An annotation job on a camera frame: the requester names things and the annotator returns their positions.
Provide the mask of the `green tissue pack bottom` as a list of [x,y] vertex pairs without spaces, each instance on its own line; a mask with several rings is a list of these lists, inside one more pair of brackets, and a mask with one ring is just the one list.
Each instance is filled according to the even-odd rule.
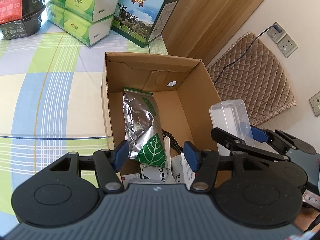
[[46,4],[47,18],[79,41],[90,47],[105,38],[111,29],[113,15],[91,23],[75,13],[55,5]]

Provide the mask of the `white green medicine box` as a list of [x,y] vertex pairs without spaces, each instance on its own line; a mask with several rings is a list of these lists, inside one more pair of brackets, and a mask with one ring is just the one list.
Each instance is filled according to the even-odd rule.
[[184,154],[172,157],[171,168],[176,183],[185,184],[189,188],[195,179],[195,173],[190,168]]

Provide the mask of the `green white throat spray box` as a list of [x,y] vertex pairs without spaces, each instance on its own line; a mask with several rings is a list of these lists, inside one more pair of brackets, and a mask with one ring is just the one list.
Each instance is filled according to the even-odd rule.
[[171,170],[168,168],[140,164],[140,170],[143,179],[156,180],[165,184],[176,183]]

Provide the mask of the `brown cardboard box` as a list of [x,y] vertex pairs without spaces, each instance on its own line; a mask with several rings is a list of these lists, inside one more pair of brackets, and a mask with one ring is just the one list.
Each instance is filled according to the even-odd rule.
[[191,141],[199,150],[216,150],[209,109],[221,101],[204,66],[187,57],[106,52],[102,77],[105,131],[114,145],[125,139],[125,88],[151,92],[163,130],[180,145]]

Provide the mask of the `wall power socket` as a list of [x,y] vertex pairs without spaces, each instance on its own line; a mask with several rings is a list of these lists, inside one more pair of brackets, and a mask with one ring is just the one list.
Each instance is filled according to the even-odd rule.
[[286,35],[286,31],[282,26],[275,22],[270,29],[267,31],[268,36],[273,40],[274,43],[278,44],[281,39]]

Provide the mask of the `quilted beige chair cushion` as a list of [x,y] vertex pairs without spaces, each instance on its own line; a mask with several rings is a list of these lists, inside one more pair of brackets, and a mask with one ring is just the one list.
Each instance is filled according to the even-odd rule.
[[244,101],[253,126],[296,105],[282,65],[253,33],[242,35],[207,70],[222,101]]

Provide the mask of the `long white dinosaur medicine box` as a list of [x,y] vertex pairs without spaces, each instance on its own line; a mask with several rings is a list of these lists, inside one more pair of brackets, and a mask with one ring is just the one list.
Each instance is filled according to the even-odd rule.
[[140,179],[140,174],[139,173],[134,173],[134,174],[127,174],[127,175],[121,175],[122,183],[124,185],[124,189],[127,189],[129,183],[133,179]]

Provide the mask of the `clear plastic box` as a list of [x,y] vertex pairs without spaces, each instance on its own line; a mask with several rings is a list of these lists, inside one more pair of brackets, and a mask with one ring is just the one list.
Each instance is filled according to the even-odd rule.
[[216,103],[210,107],[209,114],[213,125],[211,137],[217,143],[217,151],[221,156],[230,155],[230,150],[225,148],[223,139],[223,135],[226,133],[243,140],[248,146],[255,146],[243,100],[227,100]]

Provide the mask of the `green cow milk carton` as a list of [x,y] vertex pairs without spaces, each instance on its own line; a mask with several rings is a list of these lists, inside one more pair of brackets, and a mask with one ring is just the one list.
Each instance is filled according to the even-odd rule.
[[159,37],[179,0],[119,0],[112,30],[144,48]]

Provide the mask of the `plaid tablecloth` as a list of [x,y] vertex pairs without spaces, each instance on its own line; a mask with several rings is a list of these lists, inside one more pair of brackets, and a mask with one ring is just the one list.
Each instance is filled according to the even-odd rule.
[[17,225],[11,195],[69,151],[112,147],[101,81],[106,52],[167,54],[163,38],[145,48],[111,31],[87,47],[50,22],[32,36],[1,40],[1,234]]

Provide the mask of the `green tissue pack middle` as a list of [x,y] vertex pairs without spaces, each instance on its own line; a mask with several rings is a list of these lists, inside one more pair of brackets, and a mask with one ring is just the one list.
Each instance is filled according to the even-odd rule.
[[49,2],[94,23],[113,15],[118,0],[49,0]]

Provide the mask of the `silver green leaf tea bag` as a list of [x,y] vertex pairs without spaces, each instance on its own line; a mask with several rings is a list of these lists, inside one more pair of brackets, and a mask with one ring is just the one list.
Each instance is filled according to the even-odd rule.
[[129,158],[150,166],[166,167],[161,121],[153,94],[124,88],[123,115]]

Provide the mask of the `white plastic spoon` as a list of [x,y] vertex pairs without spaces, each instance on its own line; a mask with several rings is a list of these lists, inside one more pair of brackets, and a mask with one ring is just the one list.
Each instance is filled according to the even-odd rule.
[[165,181],[166,184],[175,184],[176,180],[172,175],[171,170],[171,151],[170,151],[170,138],[164,137],[164,149],[165,149],[165,156],[166,156],[166,165],[167,165],[167,172],[168,176]]

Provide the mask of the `black instant noodle bowl stack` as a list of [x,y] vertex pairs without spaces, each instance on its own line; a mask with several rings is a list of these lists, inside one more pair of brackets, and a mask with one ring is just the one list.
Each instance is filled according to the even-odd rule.
[[1,0],[1,34],[6,40],[37,33],[42,23],[44,0]]

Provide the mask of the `green tissue pack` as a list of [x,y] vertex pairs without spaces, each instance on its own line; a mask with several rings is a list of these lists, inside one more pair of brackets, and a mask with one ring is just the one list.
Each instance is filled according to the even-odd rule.
[[46,4],[47,18],[79,41],[90,47],[105,38],[111,29],[113,15],[91,23],[75,13],[55,5]]
[[49,2],[94,23],[113,15],[118,0],[49,0]]

